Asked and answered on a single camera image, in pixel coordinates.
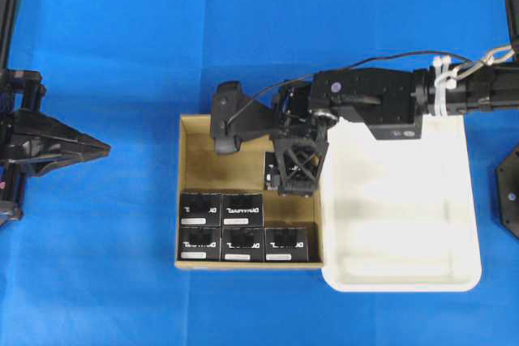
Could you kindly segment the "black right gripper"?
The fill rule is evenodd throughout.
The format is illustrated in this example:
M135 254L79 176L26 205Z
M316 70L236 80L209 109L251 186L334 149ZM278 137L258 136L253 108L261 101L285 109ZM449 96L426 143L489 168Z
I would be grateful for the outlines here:
M311 197L319 189L328 130L337 124L330 94L327 80L286 80L272 98L274 130L269 139L280 174L278 194Z

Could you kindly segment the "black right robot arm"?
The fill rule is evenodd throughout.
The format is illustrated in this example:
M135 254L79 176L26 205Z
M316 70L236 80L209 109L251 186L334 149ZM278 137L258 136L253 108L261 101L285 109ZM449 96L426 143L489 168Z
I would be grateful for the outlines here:
M420 139L426 115L517 109L517 62L450 60L437 56L431 67L414 71L328 70L310 81L284 83L272 100L279 132L265 158L265 189L313 195L328 151L328 130L340 120L365 125L377 140L407 140Z

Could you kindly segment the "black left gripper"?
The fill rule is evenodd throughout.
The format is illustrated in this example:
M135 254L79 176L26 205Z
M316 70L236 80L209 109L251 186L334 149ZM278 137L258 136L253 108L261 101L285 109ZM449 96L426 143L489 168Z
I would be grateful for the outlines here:
M93 147L49 160L49 139ZM1 166L20 168L29 177L42 177L56 169L107 157L111 146L81 133L59 120L28 109L7 114L1 122Z

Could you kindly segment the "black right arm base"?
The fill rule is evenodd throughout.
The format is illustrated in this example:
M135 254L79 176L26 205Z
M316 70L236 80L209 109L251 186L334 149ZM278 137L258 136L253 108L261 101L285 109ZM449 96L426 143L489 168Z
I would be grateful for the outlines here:
M495 167L494 222L518 241L518 146Z

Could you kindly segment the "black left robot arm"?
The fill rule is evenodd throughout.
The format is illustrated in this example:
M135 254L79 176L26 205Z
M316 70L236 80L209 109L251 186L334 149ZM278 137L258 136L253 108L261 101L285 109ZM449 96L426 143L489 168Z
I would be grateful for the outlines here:
M23 217L29 177L88 162L110 145L41 112L41 74L7 67L18 0L1 0L1 225Z

